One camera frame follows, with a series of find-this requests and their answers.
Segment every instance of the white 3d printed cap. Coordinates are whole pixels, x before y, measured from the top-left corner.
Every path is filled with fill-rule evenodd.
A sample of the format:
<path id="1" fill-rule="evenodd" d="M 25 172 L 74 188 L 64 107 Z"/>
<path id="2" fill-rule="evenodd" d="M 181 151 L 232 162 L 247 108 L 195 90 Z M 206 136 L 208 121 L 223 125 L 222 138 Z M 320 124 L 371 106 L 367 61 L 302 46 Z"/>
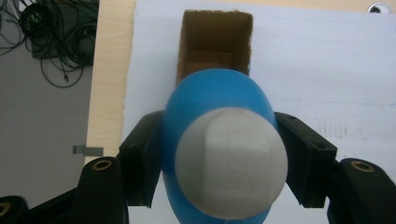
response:
<path id="1" fill-rule="evenodd" d="M 177 146 L 177 182 L 190 203 L 212 217 L 241 219 L 267 210 L 287 171 L 276 129 L 244 108 L 203 114 Z"/>

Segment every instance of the white sheet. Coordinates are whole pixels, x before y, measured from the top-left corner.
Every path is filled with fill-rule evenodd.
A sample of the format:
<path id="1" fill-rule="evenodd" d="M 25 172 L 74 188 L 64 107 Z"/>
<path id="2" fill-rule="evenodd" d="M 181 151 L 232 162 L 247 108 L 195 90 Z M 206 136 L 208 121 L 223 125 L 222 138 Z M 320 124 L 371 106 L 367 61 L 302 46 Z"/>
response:
<path id="1" fill-rule="evenodd" d="M 185 9 L 253 14 L 250 76 L 275 111 L 307 123 L 396 181 L 396 16 L 200 1 L 140 0 L 121 141 L 140 118 L 164 109 L 175 87 Z M 303 209 L 285 186 L 265 223 L 328 223 L 326 209 Z M 163 181 L 153 208 L 130 208 L 131 223 L 177 223 Z"/>

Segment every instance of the wooden surface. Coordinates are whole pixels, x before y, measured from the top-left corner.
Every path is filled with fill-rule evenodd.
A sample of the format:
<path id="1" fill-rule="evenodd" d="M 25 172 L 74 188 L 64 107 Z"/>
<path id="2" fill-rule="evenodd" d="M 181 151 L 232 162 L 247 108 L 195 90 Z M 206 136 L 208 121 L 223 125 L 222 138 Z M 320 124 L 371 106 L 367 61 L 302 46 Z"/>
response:
<path id="1" fill-rule="evenodd" d="M 366 12 L 370 0 L 233 0 L 271 6 Z M 396 8 L 396 0 L 380 1 Z M 116 156 L 120 145 L 123 100 L 132 52 L 136 0 L 102 0 L 99 8 L 92 76 L 87 147 L 103 147 Z"/>

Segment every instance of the cardboard box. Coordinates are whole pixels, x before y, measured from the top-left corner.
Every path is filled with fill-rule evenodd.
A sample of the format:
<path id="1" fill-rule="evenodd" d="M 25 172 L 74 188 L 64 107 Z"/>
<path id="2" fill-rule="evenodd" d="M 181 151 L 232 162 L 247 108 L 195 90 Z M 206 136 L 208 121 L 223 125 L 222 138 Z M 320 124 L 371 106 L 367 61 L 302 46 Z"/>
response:
<path id="1" fill-rule="evenodd" d="M 248 76 L 253 17 L 240 11 L 186 10 L 180 34 L 177 83 L 207 68 Z"/>

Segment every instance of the blue balloon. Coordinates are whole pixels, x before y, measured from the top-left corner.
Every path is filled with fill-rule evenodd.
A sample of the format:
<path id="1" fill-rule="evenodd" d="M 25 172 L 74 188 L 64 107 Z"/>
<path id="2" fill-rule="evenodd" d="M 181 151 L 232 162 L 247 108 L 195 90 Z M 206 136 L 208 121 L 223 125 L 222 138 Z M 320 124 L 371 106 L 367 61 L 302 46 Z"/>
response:
<path id="1" fill-rule="evenodd" d="M 162 133 L 163 180 L 169 202 L 180 223 L 258 224 L 269 210 L 240 220 L 224 220 L 204 214 L 185 197 L 177 183 L 175 156 L 180 137 L 206 112 L 222 107 L 249 109 L 267 119 L 276 129 L 276 118 L 262 89 L 248 76 L 229 69 L 207 69 L 179 83 L 165 108 Z"/>

